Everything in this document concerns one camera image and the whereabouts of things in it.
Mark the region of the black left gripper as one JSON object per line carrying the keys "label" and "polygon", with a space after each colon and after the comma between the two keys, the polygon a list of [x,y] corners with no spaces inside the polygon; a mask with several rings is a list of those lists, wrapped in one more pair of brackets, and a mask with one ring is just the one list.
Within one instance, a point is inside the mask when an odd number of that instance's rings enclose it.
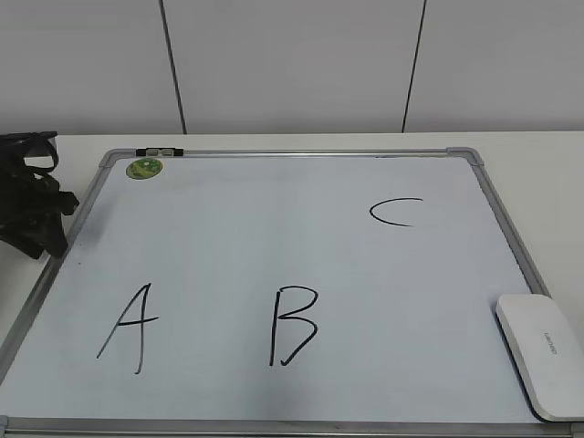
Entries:
{"label": "black left gripper", "polygon": [[52,172],[59,164],[55,131],[1,136],[1,241],[38,259],[44,250],[62,257],[68,250],[62,218],[78,207]]}

